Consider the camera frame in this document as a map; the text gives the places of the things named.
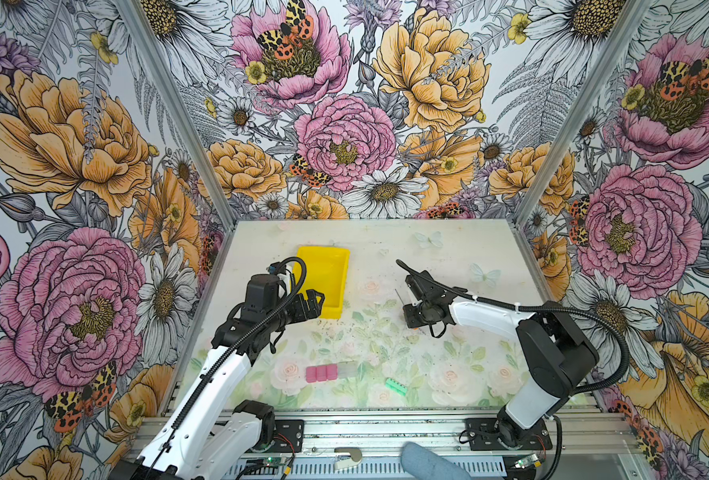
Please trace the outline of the orange black screwdriver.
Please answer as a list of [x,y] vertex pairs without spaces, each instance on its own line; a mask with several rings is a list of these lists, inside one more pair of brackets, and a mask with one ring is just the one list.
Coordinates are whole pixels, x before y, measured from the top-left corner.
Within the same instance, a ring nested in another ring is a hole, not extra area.
[[407,302],[406,302],[404,296],[402,295],[401,291],[400,291],[399,289],[396,289],[396,290],[394,290],[394,291],[395,291],[395,295],[396,295],[396,297],[397,297],[399,303],[400,303],[402,306],[406,305]]

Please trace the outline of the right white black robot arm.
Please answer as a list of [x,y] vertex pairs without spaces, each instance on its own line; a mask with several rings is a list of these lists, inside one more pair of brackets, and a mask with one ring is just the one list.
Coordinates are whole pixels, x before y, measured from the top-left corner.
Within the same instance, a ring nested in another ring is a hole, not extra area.
[[515,339],[528,367],[529,379],[502,407],[485,440],[507,449],[522,448],[538,432],[537,424],[578,394],[580,383],[596,366],[597,350],[574,316],[554,302],[522,306],[473,295],[445,286],[426,271],[407,270],[410,300],[403,306],[406,325],[426,327],[434,338],[440,325],[477,328]]

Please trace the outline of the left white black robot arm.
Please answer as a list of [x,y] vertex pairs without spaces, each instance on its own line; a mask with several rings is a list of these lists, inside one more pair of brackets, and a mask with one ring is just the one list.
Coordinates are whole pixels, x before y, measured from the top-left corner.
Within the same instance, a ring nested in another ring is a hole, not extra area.
[[138,458],[122,460],[112,479],[220,479],[248,452],[274,439],[274,408],[244,401],[224,427],[216,422],[238,383],[286,327],[322,314],[324,294],[304,288],[298,257],[276,262],[248,281],[244,301],[216,328],[198,379]]

